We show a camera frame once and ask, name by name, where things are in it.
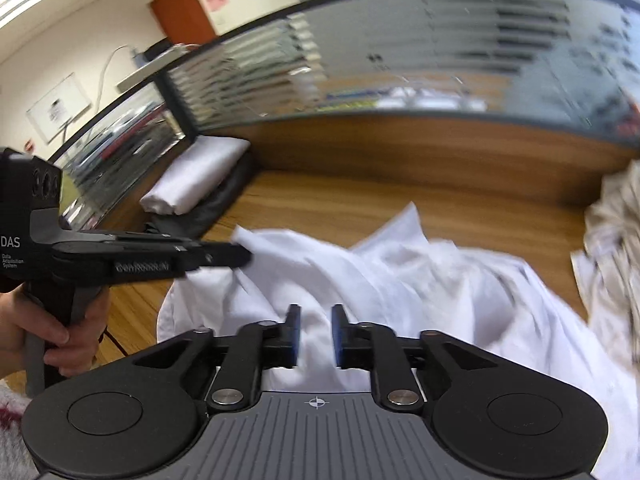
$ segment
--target brown door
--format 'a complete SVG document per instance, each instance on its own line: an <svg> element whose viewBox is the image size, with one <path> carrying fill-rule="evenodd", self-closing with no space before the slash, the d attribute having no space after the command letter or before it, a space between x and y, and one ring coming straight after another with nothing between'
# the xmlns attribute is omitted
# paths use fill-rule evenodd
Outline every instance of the brown door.
<svg viewBox="0 0 640 480"><path fill-rule="evenodd" d="M153 0L149 6L173 43L204 44L217 38L200 0Z"/></svg>

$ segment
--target gray ribbed plate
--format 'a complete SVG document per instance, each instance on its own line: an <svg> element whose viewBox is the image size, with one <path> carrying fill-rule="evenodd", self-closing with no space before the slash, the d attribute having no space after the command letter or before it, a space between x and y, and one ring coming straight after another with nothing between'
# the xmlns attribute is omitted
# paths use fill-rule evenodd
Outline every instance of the gray ribbed plate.
<svg viewBox="0 0 640 480"><path fill-rule="evenodd" d="M180 460L145 480L488 480L434 441L420 417L371 394L263 393L215 416ZM572 480L589 480L580 475ZM42 480L56 480L45 475Z"/></svg>

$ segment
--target crosshair symbol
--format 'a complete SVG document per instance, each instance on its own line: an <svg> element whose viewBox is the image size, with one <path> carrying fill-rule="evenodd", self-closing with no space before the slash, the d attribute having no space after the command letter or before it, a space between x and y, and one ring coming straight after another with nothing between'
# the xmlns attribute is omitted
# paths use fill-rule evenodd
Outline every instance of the crosshair symbol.
<svg viewBox="0 0 640 480"><path fill-rule="evenodd" d="M317 410L318 408L322 408L325 404L328 404L328 402L326 400L320 399L319 397L315 397L305 402L305 404L313 406Z"/></svg>

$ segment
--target black cable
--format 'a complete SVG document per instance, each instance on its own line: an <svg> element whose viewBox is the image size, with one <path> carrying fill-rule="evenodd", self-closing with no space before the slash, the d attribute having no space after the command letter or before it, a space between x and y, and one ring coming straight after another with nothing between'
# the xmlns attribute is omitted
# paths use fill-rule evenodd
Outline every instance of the black cable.
<svg viewBox="0 0 640 480"><path fill-rule="evenodd" d="M108 330L105 330L104 333L111 340L111 342L114 345L116 345L118 350L120 350L122 352L122 355L124 355L124 357L129 357L129 353L122 347L122 345L120 343L118 343L118 340L116 338L114 338L114 336L111 335L111 333Z"/></svg>

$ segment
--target beige cloth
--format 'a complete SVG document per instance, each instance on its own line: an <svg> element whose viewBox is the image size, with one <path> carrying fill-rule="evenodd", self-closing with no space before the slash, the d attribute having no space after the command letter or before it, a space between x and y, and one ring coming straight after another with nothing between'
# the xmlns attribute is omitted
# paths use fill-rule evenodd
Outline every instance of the beige cloth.
<svg viewBox="0 0 640 480"><path fill-rule="evenodd" d="M602 181L586 212L584 252L572 254L590 327L626 368L640 361L640 161Z"/></svg>

